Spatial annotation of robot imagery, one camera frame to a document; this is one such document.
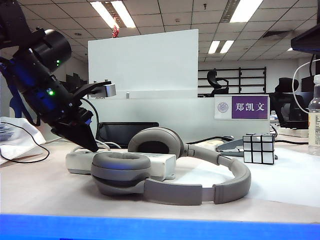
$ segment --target rubik's cube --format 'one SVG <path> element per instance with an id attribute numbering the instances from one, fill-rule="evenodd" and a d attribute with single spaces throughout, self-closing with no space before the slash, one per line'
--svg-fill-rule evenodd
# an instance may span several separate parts
<path id="1" fill-rule="evenodd" d="M 247 134 L 242 139 L 245 163 L 275 163 L 275 137 L 273 134 Z"/>

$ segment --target black office chair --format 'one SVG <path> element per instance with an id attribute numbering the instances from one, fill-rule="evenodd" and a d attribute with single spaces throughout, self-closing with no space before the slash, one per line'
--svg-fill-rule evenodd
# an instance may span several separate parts
<path id="1" fill-rule="evenodd" d="M 294 80 L 294 90 L 299 87 L 298 80 Z M 299 105 L 306 108 L 304 98 L 295 94 Z M 269 93 L 270 111 L 275 111 L 280 127 L 308 129 L 308 114 L 301 111 L 292 94 L 292 78 L 281 77 L 273 93 Z"/>
<path id="2" fill-rule="evenodd" d="M 206 97 L 214 97 L 215 94 L 228 94 L 229 93 L 229 81 L 223 77 L 216 77 L 217 71 L 210 70 L 206 75 L 206 79 L 208 80 L 209 84 L 213 87 L 213 91 L 209 94 L 206 94 Z M 225 81 L 226 87 L 222 88 L 223 86 L 218 83 L 218 81 Z"/>

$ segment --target headphone ear cup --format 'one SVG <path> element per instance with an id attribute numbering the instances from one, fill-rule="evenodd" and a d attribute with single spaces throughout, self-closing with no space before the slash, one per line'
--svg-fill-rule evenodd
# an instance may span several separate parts
<path id="1" fill-rule="evenodd" d="M 184 153 L 184 143 L 179 135 L 165 127 L 150 127 L 138 132 L 128 144 L 128 152 L 174 154 Z"/>
<path id="2" fill-rule="evenodd" d="M 101 152 L 93 157 L 91 175 L 102 194 L 126 195 L 141 193 L 137 186 L 150 176 L 150 169 L 151 162 L 147 156 Z"/>

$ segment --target white power strip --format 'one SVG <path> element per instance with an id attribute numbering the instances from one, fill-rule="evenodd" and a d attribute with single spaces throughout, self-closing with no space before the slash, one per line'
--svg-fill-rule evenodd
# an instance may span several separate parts
<path id="1" fill-rule="evenodd" d="M 278 134 L 286 135 L 286 136 L 293 136 L 299 138 L 307 138 L 308 137 L 308 129 L 292 129 L 286 127 L 278 127 L 277 129 Z"/>
<path id="2" fill-rule="evenodd" d="M 70 152 L 65 157 L 65 164 L 68 171 L 72 174 L 91 174 L 91 164 L 94 156 L 99 152 L 75 151 Z M 124 153 L 125 151 L 108 151 L 109 153 Z M 135 152 L 139 155 L 147 156 L 151 161 L 151 178 L 163 181 L 175 178 L 176 155 Z"/>

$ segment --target drop ceiling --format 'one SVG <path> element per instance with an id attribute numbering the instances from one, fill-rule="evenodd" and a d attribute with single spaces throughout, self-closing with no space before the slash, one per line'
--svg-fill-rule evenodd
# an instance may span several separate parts
<path id="1" fill-rule="evenodd" d="M 88 41 L 112 36 L 111 28 L 90 5 L 94 0 L 19 2 L 32 30 L 41 27 L 60 31 L 71 45 L 72 56 L 83 62 L 88 61 Z M 287 50 L 293 37 L 317 22 L 317 0 L 263 0 L 245 23 L 220 23 L 228 0 L 123 2 L 137 28 L 121 28 L 119 37 L 199 29 L 199 62 L 307 57 L 307 53 Z M 271 30 L 291 33 L 283 39 L 262 39 Z M 227 53 L 208 54 L 213 40 L 234 40 L 234 43 Z"/>

